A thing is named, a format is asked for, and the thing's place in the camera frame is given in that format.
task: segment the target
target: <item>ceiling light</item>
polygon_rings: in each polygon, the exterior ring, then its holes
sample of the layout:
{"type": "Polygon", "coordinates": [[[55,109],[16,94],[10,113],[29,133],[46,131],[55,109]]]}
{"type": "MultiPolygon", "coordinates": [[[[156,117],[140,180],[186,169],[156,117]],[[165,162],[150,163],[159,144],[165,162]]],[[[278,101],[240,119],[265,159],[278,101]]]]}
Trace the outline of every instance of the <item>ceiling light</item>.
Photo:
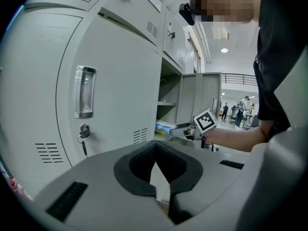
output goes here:
{"type": "Polygon", "coordinates": [[[222,48],[222,49],[221,49],[221,52],[222,52],[222,53],[227,53],[227,52],[228,52],[228,49],[227,49],[227,48],[222,48]]]}

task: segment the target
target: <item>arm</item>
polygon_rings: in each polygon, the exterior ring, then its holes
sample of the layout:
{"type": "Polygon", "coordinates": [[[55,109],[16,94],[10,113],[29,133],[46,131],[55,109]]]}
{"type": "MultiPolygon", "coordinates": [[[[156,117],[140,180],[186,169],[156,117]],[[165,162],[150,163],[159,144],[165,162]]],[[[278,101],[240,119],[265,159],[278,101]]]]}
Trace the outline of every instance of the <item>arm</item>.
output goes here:
{"type": "Polygon", "coordinates": [[[256,144],[268,141],[268,133],[274,121],[261,121],[259,127],[247,131],[231,131],[214,128],[207,131],[204,136],[206,143],[213,143],[238,151],[251,152],[256,144]]]}

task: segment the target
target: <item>locker shelf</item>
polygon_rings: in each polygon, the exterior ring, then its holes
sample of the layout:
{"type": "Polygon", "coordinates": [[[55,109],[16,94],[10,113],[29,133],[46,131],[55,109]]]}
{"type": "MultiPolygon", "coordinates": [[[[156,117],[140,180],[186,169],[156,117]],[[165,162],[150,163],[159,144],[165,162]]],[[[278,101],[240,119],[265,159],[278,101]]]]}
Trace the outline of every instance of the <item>locker shelf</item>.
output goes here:
{"type": "Polygon", "coordinates": [[[171,102],[157,102],[158,106],[176,106],[176,103],[171,103],[171,102]]]}

